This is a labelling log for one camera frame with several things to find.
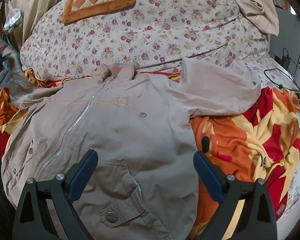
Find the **red and orange blanket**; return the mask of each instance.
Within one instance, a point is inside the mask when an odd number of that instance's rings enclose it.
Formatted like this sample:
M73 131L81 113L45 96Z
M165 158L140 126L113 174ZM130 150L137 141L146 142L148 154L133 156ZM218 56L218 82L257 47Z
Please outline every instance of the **red and orange blanket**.
M180 73L164 74L176 82L180 77ZM25 76L37 87L56 87L70 79L40 81L31 69L25 71ZM189 121L198 150L201 150L202 138L208 136L210 150L207 155L225 174L234 174L237 179L250 182L257 178L266 180L277 219L285 210L288 189L300 158L300 129L296 116L299 110L293 92L266 87L254 106L243 114L196 117ZM0 92L0 158L10 135L25 116L25 112L10 103L9 89L3 89ZM238 203L223 239L232 236L243 204L244 200ZM199 180L197 217L188 239L195 239L202 233L217 208L218 203L212 201Z

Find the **beige cloth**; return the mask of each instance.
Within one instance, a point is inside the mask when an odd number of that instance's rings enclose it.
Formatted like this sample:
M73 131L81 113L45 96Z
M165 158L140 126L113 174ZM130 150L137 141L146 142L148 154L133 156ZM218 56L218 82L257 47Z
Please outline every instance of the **beige cloth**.
M243 15L263 33L278 35L279 19L272 0L235 0Z
M20 88L12 77L11 102L28 115L2 159L8 199L17 206L29 177L52 179L94 149L98 166L74 202L94 239L186 239L198 200L189 117L245 112L261 89L245 64L223 68L184 58L181 71L178 84L149 73L132 79L132 66L106 78L103 65L92 79L70 80L55 90L29 83ZM53 205L50 211L59 229ZM106 220L108 212L117 222Z
M19 8L24 12L24 23L17 27L12 38L15 40L15 45L20 50L22 44L32 34L32 31L43 16L43 14L52 8L57 0L11 0L14 8Z

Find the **curtain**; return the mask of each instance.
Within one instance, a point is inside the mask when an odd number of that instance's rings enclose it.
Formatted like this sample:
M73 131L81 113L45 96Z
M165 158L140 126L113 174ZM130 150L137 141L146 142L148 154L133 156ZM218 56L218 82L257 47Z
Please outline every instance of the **curtain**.
M20 50L22 44L32 34L32 31L43 16L43 14L53 7L57 0L11 0L14 8L20 8L24 12L23 25L17 27L10 35L16 49Z

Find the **jacket pocket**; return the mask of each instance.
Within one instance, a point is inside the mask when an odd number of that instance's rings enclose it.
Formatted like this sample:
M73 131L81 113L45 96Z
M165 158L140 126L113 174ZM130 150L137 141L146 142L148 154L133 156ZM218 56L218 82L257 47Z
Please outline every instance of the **jacket pocket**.
M13 176L19 176L25 165L33 158L34 142L32 138L25 140L17 150L15 158L9 163Z
M106 162L106 166L109 167L110 165L109 170L111 174L104 175L108 176L108 178L114 176L110 185L107 184L106 186L113 189L109 193L111 195L119 193L122 196L126 195L127 198L101 209L101 222L113 229L127 226L129 230L139 231L143 228L143 235L147 236L145 239L172 240L172 236L167 232L160 220L151 214L143 202L141 187L130 174L125 161Z

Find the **blue gripper pad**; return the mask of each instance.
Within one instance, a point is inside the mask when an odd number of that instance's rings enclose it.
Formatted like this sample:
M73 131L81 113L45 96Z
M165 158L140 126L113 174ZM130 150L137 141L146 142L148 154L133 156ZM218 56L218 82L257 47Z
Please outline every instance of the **blue gripper pad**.
M98 153L95 150L89 150L79 163L74 164L67 172L69 181L68 200L73 203L78 200L91 178L96 166L98 165Z
M199 152L194 154L193 164L213 201L217 201L219 204L223 203L225 198L222 184Z

